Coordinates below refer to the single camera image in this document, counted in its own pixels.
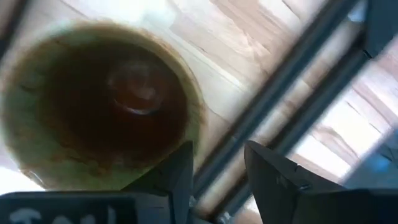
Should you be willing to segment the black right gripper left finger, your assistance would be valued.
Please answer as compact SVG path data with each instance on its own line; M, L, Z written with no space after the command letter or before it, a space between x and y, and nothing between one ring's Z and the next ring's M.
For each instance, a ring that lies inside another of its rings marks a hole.
M117 191L14 192L0 196L0 224L186 224L193 143Z

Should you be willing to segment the green brown glazed mug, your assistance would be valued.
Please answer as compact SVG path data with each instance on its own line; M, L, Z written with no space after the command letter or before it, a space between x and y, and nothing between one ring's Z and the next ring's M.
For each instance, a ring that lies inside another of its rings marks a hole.
M108 22L55 28L16 49L0 87L0 141L46 190L119 190L190 141L205 104L166 41Z

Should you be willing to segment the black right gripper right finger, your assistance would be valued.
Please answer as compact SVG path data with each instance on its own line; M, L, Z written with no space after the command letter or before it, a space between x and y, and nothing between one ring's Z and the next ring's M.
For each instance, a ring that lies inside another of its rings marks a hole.
M398 224L398 189L347 189L254 141L244 160L264 224Z

